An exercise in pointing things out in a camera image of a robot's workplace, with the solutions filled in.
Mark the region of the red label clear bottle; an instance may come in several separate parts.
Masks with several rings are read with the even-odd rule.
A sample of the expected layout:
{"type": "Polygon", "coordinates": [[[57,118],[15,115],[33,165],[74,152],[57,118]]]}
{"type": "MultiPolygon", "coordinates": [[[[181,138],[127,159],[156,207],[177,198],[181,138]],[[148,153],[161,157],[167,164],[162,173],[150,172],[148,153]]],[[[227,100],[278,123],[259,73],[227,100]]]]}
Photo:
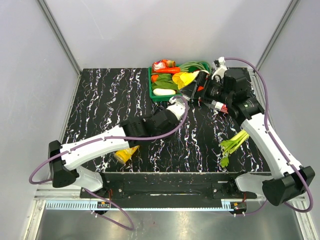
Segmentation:
{"type": "Polygon", "coordinates": [[[213,108],[219,112],[228,114],[228,108],[224,103],[218,102],[218,101],[212,101],[211,105],[213,106],[213,108]]]}

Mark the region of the yellow juice bottle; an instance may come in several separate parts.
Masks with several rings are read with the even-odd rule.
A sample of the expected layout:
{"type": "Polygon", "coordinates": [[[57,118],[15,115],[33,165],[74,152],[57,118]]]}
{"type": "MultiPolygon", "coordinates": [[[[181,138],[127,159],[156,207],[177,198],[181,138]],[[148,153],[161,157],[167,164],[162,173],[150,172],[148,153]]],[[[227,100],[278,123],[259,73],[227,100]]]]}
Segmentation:
{"type": "Polygon", "coordinates": [[[131,147],[131,148],[127,148],[127,149],[122,149],[122,150],[118,150],[114,153],[114,157],[115,159],[125,165],[133,156],[133,154],[139,149],[139,145],[131,147]]]}

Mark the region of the blue label clear bottle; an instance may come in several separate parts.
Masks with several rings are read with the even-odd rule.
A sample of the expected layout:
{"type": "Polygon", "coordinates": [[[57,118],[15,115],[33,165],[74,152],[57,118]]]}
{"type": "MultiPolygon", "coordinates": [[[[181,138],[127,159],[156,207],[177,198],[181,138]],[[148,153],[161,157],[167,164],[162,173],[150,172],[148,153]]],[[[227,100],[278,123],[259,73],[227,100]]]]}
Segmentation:
{"type": "Polygon", "coordinates": [[[168,102],[171,105],[176,104],[176,103],[183,104],[184,100],[181,98],[181,96],[173,96],[168,100],[168,102]]]}

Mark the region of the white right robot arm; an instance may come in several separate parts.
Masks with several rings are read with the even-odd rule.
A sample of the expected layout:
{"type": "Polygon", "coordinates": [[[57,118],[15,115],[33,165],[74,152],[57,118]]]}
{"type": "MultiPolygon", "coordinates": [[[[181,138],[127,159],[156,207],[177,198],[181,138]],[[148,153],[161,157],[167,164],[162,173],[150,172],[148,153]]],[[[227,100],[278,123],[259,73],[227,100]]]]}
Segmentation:
{"type": "Polygon", "coordinates": [[[183,86],[180,93],[201,101],[226,105],[228,115],[245,130],[262,153],[271,176],[241,173],[227,186],[228,194],[239,198],[245,192],[264,195],[274,206],[304,194],[315,177],[311,166],[303,166],[284,146],[270,125],[265,109],[249,95],[248,74],[240,68],[229,68],[223,74],[200,71],[183,86]]]}

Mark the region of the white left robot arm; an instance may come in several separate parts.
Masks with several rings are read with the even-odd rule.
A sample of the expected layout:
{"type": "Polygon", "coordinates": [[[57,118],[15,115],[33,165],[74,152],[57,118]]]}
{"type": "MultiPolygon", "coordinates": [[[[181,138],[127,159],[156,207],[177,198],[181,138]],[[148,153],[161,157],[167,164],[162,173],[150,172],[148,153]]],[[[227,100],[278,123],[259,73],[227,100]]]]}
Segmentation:
{"type": "Polygon", "coordinates": [[[98,198],[106,196],[109,186],[102,175],[82,165],[102,155],[171,136],[182,124],[187,109],[186,104],[176,101],[153,114],[129,118],[101,134],[78,142],[50,142],[48,156],[52,158],[49,162],[52,186],[64,188],[75,185],[90,190],[98,198]]]}

